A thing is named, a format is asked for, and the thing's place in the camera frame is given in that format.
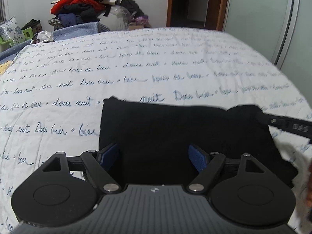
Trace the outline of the black pants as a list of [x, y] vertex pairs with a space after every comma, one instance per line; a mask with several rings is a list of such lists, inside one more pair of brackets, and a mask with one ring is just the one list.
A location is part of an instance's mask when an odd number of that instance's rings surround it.
[[197, 174], [188, 148], [219, 152], [230, 159], [249, 153], [287, 186], [297, 169], [281, 157], [256, 105], [228, 110], [104, 100], [99, 148], [116, 144], [119, 155], [109, 174], [120, 184], [188, 184]]

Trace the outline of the white bedspread with blue script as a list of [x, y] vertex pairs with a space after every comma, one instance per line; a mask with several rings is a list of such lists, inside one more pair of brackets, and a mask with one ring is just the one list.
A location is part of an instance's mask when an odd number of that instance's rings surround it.
[[1, 233], [17, 226], [14, 190], [52, 154], [98, 147], [103, 100], [111, 96], [225, 109], [255, 104], [311, 120], [295, 85], [227, 33], [152, 28], [28, 45], [1, 75]]

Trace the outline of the frosted glass wardrobe sliding door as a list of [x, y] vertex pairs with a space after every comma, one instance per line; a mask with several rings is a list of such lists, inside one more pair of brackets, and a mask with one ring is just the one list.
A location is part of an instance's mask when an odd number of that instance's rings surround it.
[[311, 79], [311, 0], [229, 0], [224, 30], [293, 82]]

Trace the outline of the blue quilted blanket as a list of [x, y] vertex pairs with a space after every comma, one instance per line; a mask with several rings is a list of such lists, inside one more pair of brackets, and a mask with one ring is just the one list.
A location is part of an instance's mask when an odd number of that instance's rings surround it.
[[[104, 24], [100, 24], [99, 22], [91, 22], [62, 28], [60, 30], [53, 31], [52, 34], [55, 41], [60, 41], [108, 31], [110, 31], [110, 29]], [[1, 52], [1, 63], [5, 63], [6, 61], [12, 61], [25, 46], [30, 44], [30, 42], [31, 40], [27, 40], [23, 43], [20, 43], [12, 48], [5, 50], [4, 52]]]

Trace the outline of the brown cardboard box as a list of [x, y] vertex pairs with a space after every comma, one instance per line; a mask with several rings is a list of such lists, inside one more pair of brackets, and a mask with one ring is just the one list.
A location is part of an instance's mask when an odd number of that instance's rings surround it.
[[128, 29], [131, 30], [139, 30], [143, 28], [152, 28], [149, 22], [143, 22], [143, 24], [137, 24], [136, 22], [131, 22], [128, 24]]

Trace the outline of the clear plastic bag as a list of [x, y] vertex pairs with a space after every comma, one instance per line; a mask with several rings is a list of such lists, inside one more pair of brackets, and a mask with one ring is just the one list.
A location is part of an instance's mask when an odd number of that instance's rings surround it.
[[98, 15], [99, 23], [110, 31], [128, 31], [131, 15], [129, 11], [119, 5], [113, 5]]

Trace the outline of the green plastic basket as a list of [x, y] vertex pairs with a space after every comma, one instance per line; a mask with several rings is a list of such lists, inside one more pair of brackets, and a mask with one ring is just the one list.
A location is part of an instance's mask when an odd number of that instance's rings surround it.
[[6, 36], [3, 38], [3, 36], [1, 36], [1, 52], [4, 52], [17, 44], [30, 40], [34, 35], [31, 27], [21, 30], [21, 33], [21, 36], [17, 36], [16, 33], [14, 33], [11, 37]]

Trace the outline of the pile of mixed clothes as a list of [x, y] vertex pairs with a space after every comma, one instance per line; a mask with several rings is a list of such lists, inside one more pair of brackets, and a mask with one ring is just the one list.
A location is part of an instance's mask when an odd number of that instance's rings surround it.
[[143, 24], [149, 22], [145, 14], [134, 0], [56, 0], [51, 3], [50, 13], [53, 18], [48, 23], [54, 30], [91, 22], [99, 22], [98, 15], [113, 5], [126, 8], [131, 19], [129, 23]]

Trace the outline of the blue floral pillow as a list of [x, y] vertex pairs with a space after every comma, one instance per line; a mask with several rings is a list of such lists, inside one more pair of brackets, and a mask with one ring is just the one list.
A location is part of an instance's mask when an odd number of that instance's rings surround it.
[[18, 25], [16, 18], [13, 16], [6, 22], [1, 24], [1, 36], [13, 36], [16, 33], [17, 36], [21, 36], [21, 27]]

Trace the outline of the brown wooden door frame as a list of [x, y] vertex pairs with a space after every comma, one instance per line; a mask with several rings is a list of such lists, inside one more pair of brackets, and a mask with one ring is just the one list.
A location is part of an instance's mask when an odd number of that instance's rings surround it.
[[223, 31], [230, 0], [168, 0], [167, 27]]

